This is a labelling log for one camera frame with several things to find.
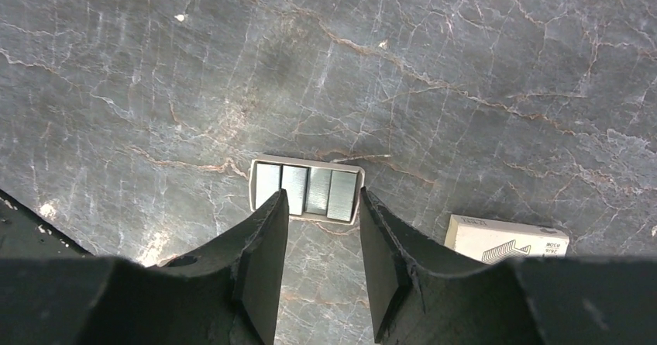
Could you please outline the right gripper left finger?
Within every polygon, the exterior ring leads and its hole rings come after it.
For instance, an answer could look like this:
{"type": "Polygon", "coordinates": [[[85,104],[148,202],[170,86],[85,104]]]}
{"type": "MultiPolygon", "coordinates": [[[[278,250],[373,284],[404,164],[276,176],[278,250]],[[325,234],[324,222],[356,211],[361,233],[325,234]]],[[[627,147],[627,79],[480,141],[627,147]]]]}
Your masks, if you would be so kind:
{"type": "Polygon", "coordinates": [[[1,195],[3,344],[271,344],[285,191],[163,266],[95,256],[1,195]]]}

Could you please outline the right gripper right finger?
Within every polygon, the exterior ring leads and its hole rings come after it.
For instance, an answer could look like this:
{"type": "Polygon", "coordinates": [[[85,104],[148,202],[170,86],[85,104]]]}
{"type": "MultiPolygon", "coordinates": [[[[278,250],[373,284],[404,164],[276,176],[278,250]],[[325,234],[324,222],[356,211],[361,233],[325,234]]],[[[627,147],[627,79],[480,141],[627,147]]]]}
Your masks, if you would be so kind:
{"type": "Polygon", "coordinates": [[[366,289],[378,344],[654,344],[652,257],[488,265],[428,238],[365,188],[366,289]]]}

